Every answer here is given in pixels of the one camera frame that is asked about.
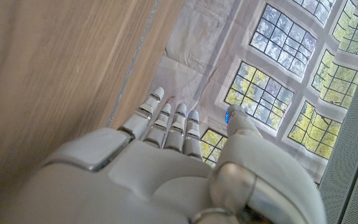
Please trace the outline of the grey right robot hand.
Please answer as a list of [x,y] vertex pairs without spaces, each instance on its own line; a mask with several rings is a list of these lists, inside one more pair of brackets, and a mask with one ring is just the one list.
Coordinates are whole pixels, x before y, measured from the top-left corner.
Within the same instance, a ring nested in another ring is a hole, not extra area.
[[0,207],[0,223],[325,223],[307,171],[238,105],[215,166],[198,112],[156,88],[118,129],[60,146]]

